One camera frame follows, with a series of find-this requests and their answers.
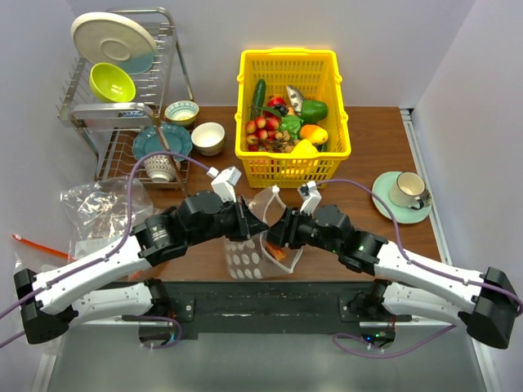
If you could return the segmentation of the orange papaya slice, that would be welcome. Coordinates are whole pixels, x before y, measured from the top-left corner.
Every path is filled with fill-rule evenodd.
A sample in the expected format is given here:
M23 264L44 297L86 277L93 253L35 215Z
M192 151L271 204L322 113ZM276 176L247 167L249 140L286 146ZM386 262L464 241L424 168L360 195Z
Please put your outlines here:
M276 261L281 262L286 258L286 252L282 247L276 246L272 243L266 243L265 249L268 254Z

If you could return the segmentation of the brown longan bunch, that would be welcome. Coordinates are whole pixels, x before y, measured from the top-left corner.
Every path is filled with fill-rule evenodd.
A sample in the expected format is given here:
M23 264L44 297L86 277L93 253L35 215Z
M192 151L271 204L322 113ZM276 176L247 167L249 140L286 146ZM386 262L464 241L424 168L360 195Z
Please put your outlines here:
M270 153L290 153L294 145L295 141L287 131L271 131L263 141L263 147Z

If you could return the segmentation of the yellow bell pepper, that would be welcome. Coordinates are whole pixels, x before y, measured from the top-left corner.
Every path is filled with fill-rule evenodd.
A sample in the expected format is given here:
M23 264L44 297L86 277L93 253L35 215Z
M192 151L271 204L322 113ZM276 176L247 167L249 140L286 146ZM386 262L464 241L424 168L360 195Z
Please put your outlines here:
M315 145L313 145L309 140L304 139L300 140L290 152L293 156L301 156L304 158L314 157L319 153Z

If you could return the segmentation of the clear white-dotted zip bag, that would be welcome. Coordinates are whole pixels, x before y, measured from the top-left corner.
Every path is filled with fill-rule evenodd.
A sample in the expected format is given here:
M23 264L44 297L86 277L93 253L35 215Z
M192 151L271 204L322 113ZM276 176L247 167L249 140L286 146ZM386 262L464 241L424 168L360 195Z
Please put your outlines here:
M279 192L279 187L272 185L247 200L251 212L268 225L276 223L286 208ZM264 232L242 242L224 239L226 268L234 280L262 280L283 277L294 272L303 248L292 250L282 247L287 256L284 261L278 262L265 249L268 243L266 234Z

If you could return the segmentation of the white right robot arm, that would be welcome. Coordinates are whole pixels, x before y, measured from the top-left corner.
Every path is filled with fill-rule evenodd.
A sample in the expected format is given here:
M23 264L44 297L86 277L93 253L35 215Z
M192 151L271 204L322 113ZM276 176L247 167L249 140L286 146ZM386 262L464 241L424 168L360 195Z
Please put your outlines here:
M462 324L477 341L505 350L521 313L514 287L502 270L462 269L408 253L398 243L355 228L334 205L312 215L289 207L266 239L291 249L317 247L335 254L349 270L389 278L364 300L364 312L375 321L397 314Z

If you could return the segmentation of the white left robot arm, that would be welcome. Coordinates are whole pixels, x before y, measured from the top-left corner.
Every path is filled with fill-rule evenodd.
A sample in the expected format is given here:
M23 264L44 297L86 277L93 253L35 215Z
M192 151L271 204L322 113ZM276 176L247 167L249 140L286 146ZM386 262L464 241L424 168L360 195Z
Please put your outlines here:
M65 334L75 323L113 315L179 327L158 279L122 290L108 290L106 285L182 257L194 245L220 237L243 241L268 228L243 198L223 201L211 191L185 198L179 206L127 228L120 239L65 267L42 274L31 269L17 272L21 334L31 345L42 344Z

